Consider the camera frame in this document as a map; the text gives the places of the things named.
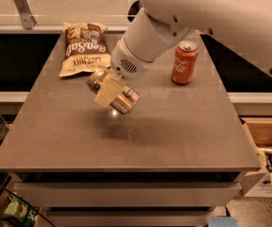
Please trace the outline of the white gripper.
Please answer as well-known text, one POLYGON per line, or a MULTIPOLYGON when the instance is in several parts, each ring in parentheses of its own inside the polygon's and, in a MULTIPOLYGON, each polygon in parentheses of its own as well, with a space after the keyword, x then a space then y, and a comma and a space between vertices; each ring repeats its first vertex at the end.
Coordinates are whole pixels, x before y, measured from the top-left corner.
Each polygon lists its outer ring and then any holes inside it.
MULTIPOLYGON (((123 39, 117 42, 110 55, 112 71, 125 79, 139 79, 152 65, 152 62, 142 61, 134 56, 123 39)), ((118 76, 107 74, 94 101, 107 107, 123 93, 124 87, 124 82, 118 76)))

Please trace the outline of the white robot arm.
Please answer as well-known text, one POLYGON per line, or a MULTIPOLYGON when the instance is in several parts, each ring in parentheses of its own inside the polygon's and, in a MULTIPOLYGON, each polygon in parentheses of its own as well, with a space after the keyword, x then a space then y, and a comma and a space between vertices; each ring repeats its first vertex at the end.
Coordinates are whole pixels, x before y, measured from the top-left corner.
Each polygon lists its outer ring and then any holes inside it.
POLYGON ((110 56, 95 102, 110 105, 124 79, 145 74, 193 30, 212 36, 272 78, 272 0, 139 0, 140 10, 110 56))

